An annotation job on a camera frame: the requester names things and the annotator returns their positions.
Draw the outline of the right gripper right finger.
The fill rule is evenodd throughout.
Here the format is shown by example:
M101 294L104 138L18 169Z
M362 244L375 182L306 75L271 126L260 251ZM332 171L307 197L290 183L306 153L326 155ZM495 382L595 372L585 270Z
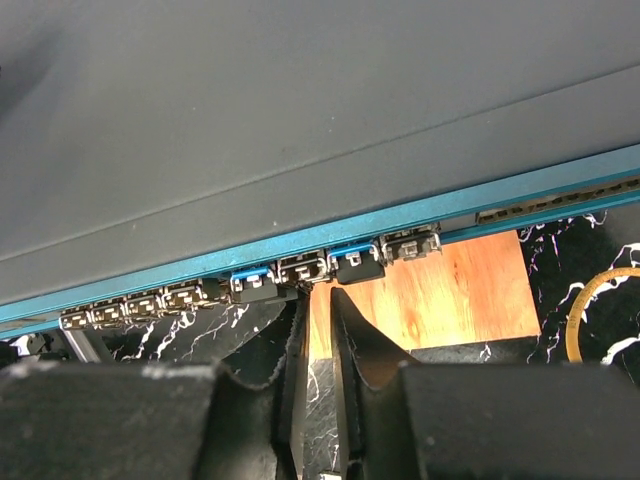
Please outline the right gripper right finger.
M639 391L597 364L424 363L330 295L346 479L635 479Z

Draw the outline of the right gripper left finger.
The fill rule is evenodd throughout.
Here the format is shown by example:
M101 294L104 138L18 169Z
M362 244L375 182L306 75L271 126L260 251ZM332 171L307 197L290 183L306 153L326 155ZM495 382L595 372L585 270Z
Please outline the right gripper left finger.
M309 302L205 364L20 362L1 372L5 479L299 479Z

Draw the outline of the wooden base board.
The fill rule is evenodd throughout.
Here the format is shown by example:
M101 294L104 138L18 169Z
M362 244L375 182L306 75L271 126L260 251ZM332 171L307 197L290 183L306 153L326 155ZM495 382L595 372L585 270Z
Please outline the wooden base board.
M540 333L514 231L396 262L384 278L344 290L366 320L409 351L460 347L472 361L488 362L498 342Z

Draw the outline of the black marble pattern mat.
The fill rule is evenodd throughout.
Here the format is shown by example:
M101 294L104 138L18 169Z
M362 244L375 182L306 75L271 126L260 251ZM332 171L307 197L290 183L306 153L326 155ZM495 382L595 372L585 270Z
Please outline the black marble pattern mat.
M500 341L497 358L474 362L457 347L405 350L424 363L597 364L617 370L639 391L639 248L614 249L602 220L582 215L539 221L517 233L540 325L532 338ZM340 470L330 295L320 284L293 300L309 302L304 443L319 434ZM261 332L283 304L221 304L123 330L101 330L115 362L205 364L225 358Z

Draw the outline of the metal switch support bracket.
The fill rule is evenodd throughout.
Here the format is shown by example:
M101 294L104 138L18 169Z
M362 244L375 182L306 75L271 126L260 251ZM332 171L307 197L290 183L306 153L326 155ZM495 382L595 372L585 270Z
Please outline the metal switch support bracket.
M93 330L62 330L62 336L73 354L84 363L114 363L102 337Z

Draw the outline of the dark grey network switch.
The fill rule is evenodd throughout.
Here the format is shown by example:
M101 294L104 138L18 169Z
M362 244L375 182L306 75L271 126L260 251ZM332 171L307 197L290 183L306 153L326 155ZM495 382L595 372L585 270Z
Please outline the dark grey network switch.
M1 334L639 198L635 1L5 1Z

